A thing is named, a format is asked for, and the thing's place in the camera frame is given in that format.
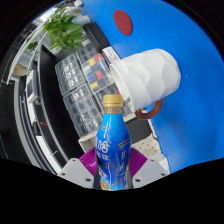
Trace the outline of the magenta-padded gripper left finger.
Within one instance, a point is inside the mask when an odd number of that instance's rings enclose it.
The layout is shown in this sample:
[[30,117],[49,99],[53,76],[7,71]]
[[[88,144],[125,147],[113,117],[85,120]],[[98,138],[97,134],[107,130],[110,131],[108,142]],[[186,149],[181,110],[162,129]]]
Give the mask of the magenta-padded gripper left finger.
[[58,176],[81,187],[92,189],[97,170],[96,152],[92,148],[80,158],[71,158]]

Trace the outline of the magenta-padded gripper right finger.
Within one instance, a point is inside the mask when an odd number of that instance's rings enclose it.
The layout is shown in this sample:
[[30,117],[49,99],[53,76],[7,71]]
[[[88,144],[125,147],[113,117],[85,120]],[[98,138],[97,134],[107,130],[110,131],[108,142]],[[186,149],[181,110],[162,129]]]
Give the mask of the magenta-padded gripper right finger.
[[146,158],[137,149],[131,149],[128,164],[128,188],[135,189],[157,181],[169,174],[167,158],[160,153]]

